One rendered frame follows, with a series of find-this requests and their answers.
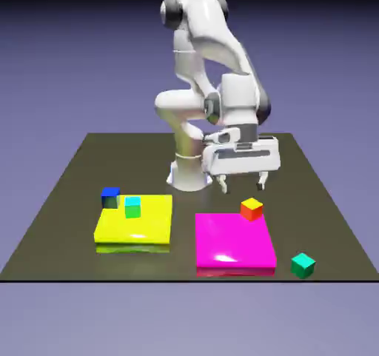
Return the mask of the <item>small orange cube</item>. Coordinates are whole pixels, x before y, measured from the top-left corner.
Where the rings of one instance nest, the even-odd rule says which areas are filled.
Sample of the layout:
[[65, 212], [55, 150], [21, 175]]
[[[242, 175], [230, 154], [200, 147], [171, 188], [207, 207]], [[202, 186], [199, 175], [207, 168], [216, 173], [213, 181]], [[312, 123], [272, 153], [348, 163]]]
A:
[[241, 202], [240, 214], [248, 221], [255, 221], [263, 215], [264, 205], [255, 198], [248, 198]]

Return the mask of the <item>small cyan cube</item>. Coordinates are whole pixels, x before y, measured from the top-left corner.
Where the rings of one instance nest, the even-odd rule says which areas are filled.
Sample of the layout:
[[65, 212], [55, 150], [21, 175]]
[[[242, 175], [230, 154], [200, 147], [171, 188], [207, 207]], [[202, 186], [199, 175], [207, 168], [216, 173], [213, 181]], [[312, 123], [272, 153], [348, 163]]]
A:
[[124, 213], [125, 218], [140, 218], [141, 217], [141, 197], [126, 196], [124, 198]]

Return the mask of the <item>large yellow box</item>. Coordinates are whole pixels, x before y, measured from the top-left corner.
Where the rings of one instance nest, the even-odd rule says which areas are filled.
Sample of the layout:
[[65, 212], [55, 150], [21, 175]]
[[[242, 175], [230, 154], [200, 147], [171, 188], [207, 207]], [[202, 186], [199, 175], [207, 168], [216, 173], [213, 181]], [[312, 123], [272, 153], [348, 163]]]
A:
[[169, 244], [171, 195], [141, 195], [141, 216], [127, 218], [120, 195], [117, 209], [103, 208], [94, 231], [96, 244]]

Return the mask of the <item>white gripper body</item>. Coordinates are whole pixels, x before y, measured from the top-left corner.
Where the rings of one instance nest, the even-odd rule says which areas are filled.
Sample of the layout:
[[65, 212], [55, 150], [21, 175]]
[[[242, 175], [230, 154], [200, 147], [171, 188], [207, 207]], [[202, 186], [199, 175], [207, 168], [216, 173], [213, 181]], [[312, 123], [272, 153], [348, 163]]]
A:
[[255, 142], [210, 144], [202, 156], [203, 171], [212, 176], [270, 172], [280, 166], [279, 143], [274, 136]]

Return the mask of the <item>small blue cube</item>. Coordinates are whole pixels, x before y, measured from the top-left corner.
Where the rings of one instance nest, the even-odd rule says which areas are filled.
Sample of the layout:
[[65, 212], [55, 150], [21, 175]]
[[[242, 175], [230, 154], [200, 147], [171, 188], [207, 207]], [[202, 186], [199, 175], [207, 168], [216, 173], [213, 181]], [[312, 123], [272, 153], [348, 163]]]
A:
[[101, 192], [101, 205], [103, 209], [117, 209], [120, 201], [121, 189], [119, 187], [105, 187]]

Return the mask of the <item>small green cube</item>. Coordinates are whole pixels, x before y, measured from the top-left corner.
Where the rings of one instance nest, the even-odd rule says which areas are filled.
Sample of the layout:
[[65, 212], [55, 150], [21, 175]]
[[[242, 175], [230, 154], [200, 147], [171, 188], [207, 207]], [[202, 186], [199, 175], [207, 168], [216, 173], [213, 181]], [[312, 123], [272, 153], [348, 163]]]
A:
[[306, 255], [299, 253], [291, 259], [290, 271], [300, 279], [308, 278], [315, 269], [315, 260]]

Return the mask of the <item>large magenta box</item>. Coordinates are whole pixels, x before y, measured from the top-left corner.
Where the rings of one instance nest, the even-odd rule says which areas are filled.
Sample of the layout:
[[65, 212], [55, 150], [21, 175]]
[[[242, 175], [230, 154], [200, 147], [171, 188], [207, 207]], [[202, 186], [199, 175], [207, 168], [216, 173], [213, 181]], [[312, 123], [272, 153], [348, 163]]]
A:
[[195, 215], [196, 266], [201, 271], [275, 273], [277, 258], [261, 215], [249, 221], [238, 213]]

